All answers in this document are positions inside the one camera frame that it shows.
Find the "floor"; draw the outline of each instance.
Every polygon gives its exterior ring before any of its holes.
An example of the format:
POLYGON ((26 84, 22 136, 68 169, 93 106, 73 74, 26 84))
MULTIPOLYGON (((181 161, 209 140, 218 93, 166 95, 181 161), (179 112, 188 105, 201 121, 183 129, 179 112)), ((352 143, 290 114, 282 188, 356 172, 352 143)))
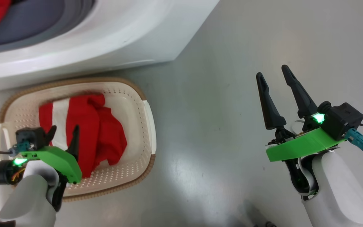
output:
MULTIPOLYGON (((363 112, 363 5, 344 2, 221 0, 174 62, 99 75, 145 92, 157 158, 137 186, 63 204, 56 227, 251 227, 266 219, 310 227, 285 165, 265 154, 274 132, 264 128, 255 75, 263 72, 288 124, 297 107, 282 64, 317 104, 350 102, 363 112)), ((0 107, 18 90, 0 92, 0 107)), ((363 154, 348 144, 338 153, 363 185, 363 154)), ((0 207, 9 191, 0 186, 0 207)))

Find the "white stripe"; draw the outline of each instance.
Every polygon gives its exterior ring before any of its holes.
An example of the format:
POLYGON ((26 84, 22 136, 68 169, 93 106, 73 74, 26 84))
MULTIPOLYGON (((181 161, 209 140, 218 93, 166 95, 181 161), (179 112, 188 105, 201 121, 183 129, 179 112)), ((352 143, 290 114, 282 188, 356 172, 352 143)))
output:
POLYGON ((51 141, 53 146, 63 150, 68 149, 66 144, 66 116, 68 115, 69 98, 53 102, 52 125, 57 126, 56 134, 51 141))

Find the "green led light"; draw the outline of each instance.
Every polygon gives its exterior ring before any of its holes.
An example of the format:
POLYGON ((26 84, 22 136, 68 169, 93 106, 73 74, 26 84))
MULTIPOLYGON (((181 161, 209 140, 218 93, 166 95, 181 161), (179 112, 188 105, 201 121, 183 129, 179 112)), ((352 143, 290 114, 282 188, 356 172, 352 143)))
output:
POLYGON ((313 118, 321 124, 324 121, 324 114, 315 114, 313 118))
POLYGON ((16 158, 14 161, 13 161, 13 163, 15 164, 15 165, 21 165, 21 164, 23 164, 25 161, 27 161, 27 159, 23 159, 23 158, 16 158))

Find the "laundry basket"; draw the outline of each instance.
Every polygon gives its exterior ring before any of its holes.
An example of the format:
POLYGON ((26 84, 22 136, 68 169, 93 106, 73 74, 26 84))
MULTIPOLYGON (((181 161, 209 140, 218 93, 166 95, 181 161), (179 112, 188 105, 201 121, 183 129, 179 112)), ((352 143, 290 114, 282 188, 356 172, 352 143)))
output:
MULTIPOLYGON (((76 95, 102 93, 105 106, 121 122, 127 147, 118 164, 102 162, 91 177, 67 187, 64 201, 106 195, 140 183, 155 161, 156 132, 150 105, 141 90, 125 79, 89 78, 54 82, 12 96, 0 111, 0 150, 16 144, 15 132, 39 127, 39 106, 76 95)), ((8 159, 0 155, 0 160, 8 159)))

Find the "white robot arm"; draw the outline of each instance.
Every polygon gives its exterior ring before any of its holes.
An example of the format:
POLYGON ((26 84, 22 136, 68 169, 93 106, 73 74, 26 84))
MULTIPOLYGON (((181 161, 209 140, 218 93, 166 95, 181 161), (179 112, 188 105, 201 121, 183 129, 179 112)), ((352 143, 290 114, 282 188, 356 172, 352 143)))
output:
POLYGON ((266 146, 270 161, 283 161, 294 188, 314 227, 363 227, 363 189, 342 158, 332 150, 349 141, 363 151, 363 115, 348 103, 315 105, 288 66, 282 66, 285 81, 304 119, 301 133, 284 128, 286 121, 275 107, 261 73, 256 75, 265 127, 276 129, 266 146))
POLYGON ((52 200, 59 175, 43 161, 29 161, 22 180, 0 211, 0 227, 53 227, 56 210, 52 200))
POLYGON ((311 161, 313 197, 302 203, 314 227, 363 227, 363 189, 343 159, 326 151, 311 161))

